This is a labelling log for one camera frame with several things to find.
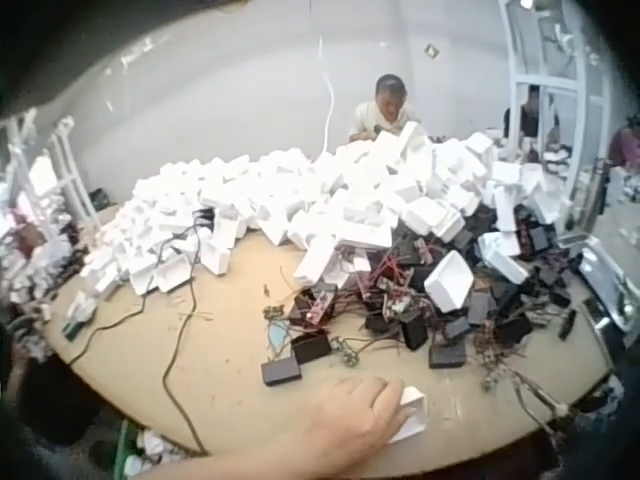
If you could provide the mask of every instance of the white cable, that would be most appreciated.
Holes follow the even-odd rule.
[[[311,1],[309,2],[309,13],[312,15],[312,19],[313,19],[313,12],[311,10]],[[322,78],[324,80],[324,83],[327,85],[327,89],[329,90],[329,96],[331,97],[331,100],[329,102],[329,113],[327,113],[327,120],[324,123],[324,143],[322,145],[322,153],[325,153],[329,145],[329,125],[331,124],[331,117],[333,116],[333,108],[336,105],[336,96],[335,96],[335,92],[333,91],[333,85],[331,85],[329,72],[327,72],[327,68],[324,63],[324,59],[322,57],[323,45],[324,45],[324,40],[322,38],[322,35],[320,35],[318,38],[318,60],[322,65]]]

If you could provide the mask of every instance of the white shirt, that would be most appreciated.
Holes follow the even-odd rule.
[[[358,105],[358,108],[356,108],[349,136],[364,132],[374,133],[374,127],[376,125],[380,125],[384,130],[398,135],[408,121],[420,123],[420,119],[413,109],[413,106],[408,103],[402,106],[396,121],[389,123],[382,113],[380,113],[375,101],[366,102]]]

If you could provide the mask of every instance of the pile of white foam boxes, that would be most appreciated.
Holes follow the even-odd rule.
[[[483,202],[497,209],[499,232],[481,239],[482,256],[519,283],[526,272],[512,259],[519,253],[514,207],[525,203],[542,223],[552,223],[562,214],[561,187],[541,165],[498,160],[482,133],[434,144],[415,122],[399,136],[382,132],[315,161],[291,149],[255,161],[245,155],[167,164],[138,181],[133,198],[102,228],[101,247],[82,276],[100,296],[123,273],[138,295],[168,292],[189,280],[198,251],[212,274],[223,275],[236,242],[261,230],[274,246],[290,241],[305,251],[294,274],[301,285],[324,279],[341,286],[370,269],[365,250],[391,247],[399,219],[449,242]],[[190,230],[194,212],[205,207],[215,209],[213,231]],[[161,254],[163,245],[173,248]],[[348,262],[339,258],[340,246],[354,247]]]

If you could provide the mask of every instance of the wooden tabletop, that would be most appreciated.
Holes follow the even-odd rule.
[[[383,450],[364,467],[363,477],[399,476],[460,463],[510,444],[536,428],[519,406],[509,381],[485,393],[480,385],[481,367],[469,362],[457,370],[430,370],[426,347],[409,352],[383,348],[385,342],[380,342],[379,348],[376,344],[363,352],[353,369],[330,356],[304,365],[300,381],[266,387],[260,364],[270,352],[262,309],[281,300],[291,304],[287,282],[294,285],[292,274],[301,257],[293,246],[276,248],[261,233],[252,233],[238,242],[226,276],[214,277],[196,267],[198,315],[185,330],[169,385],[210,452],[268,441],[297,421],[298,412],[320,384],[365,372],[402,379],[424,392],[429,424],[423,434]],[[265,296],[265,284],[270,298]],[[99,305],[91,326],[69,343],[61,329],[80,288],[79,278],[62,288],[54,304],[54,320],[46,327],[51,345],[67,361],[82,350],[94,328],[118,321],[141,304],[129,285],[121,287]],[[574,288],[574,294],[580,297],[586,292]],[[73,369],[125,415],[195,448],[185,420],[162,386],[178,330],[190,308],[188,286],[167,295],[151,294],[143,314],[98,333]],[[358,333],[362,322],[358,316],[344,315],[331,323],[331,332],[362,336]],[[552,324],[536,331],[526,358],[514,356],[509,363],[557,399],[574,402],[607,373],[608,364],[586,319],[578,316],[566,342],[558,339],[558,330],[559,324]],[[533,411],[548,418],[548,411],[531,397],[525,398]]]

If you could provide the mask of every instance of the short hair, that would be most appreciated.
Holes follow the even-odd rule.
[[[399,76],[387,73],[382,75],[376,82],[376,95],[383,91],[389,92],[391,95],[404,97],[407,94],[407,87]]]

